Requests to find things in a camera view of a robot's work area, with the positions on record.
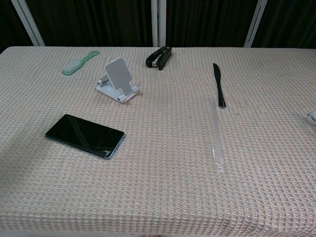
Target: beige waffle-weave tablecloth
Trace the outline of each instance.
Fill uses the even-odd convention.
[[[100,55],[61,74],[91,50]],[[315,236],[316,127],[306,114],[316,110],[316,50],[173,48],[162,71],[145,66],[155,50],[11,47],[0,55],[0,235]],[[141,86],[123,105],[95,89],[118,57]],[[218,109],[223,173],[204,156],[209,121],[195,111],[198,99],[217,101],[213,63],[228,106]],[[63,114],[126,138],[111,160],[44,138]]]

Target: phone screen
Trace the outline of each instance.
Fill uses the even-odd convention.
[[[72,115],[64,115],[45,134],[47,138],[110,159],[125,134]]]

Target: black stapler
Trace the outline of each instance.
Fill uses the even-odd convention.
[[[171,49],[171,47],[167,48],[166,46],[163,46],[154,53],[152,53],[146,59],[146,66],[149,68],[158,67],[158,69],[161,71],[171,56]]]

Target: phone stand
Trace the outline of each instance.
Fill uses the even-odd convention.
[[[139,86],[131,86],[133,77],[123,58],[118,58],[105,65],[106,75],[97,82],[96,89],[110,98],[126,103],[134,97]]]

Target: dark curtain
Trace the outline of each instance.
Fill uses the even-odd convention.
[[[316,0],[268,0],[252,47],[316,48]]]
[[[243,47],[256,0],[167,0],[166,44]]]
[[[26,0],[46,45],[152,46],[149,0]]]
[[[10,0],[0,0],[0,53],[10,46],[33,45]]]

